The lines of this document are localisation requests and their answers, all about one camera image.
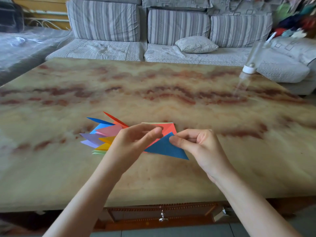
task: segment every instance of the marble table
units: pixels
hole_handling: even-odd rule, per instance
[[[316,108],[241,67],[52,59],[0,88],[0,212],[64,208],[102,156],[79,133],[110,121],[212,128],[266,198],[316,195]],[[195,159],[142,154],[106,206],[225,200]]]

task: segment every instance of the gray sofa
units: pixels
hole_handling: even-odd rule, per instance
[[[139,5],[142,0],[111,1],[69,0],[68,15],[76,39],[46,59],[70,57],[243,66],[253,43],[265,40],[272,27],[268,4],[259,10],[243,3],[240,10],[231,13],[224,10],[221,3],[212,7],[209,0],[196,3],[143,0],[143,6]],[[219,49],[204,54],[181,52],[175,42],[188,36],[205,36]],[[305,39],[296,40],[295,44],[293,41],[273,39],[258,72],[293,94],[309,95],[316,88],[316,54],[304,55],[306,50],[316,53],[316,43]],[[295,46],[295,53],[288,51],[290,45]]]

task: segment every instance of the black bag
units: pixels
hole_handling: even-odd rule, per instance
[[[23,30],[22,7],[15,3],[0,1],[0,32],[17,33]]]

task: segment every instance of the metal handle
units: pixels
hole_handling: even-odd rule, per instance
[[[168,221],[168,218],[165,218],[165,214],[163,210],[161,210],[161,218],[159,219],[159,222],[164,222],[164,221]]]

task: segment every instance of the stack of colored paper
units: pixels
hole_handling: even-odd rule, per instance
[[[99,123],[90,134],[81,133],[81,135],[86,139],[81,141],[81,143],[92,147],[94,150],[92,154],[94,155],[104,155],[110,148],[112,142],[114,141],[116,135],[121,129],[127,128],[124,122],[115,118],[114,116],[104,112],[108,117],[110,117],[114,122],[110,123],[101,119],[90,118],[88,119]],[[169,142],[169,137],[176,134],[176,129],[173,123],[146,123],[156,126],[163,127],[162,134],[163,138],[156,139],[152,142],[146,149],[145,152],[156,153],[161,155],[169,155],[172,157],[177,157],[181,159],[188,159],[184,150],[175,147]]]

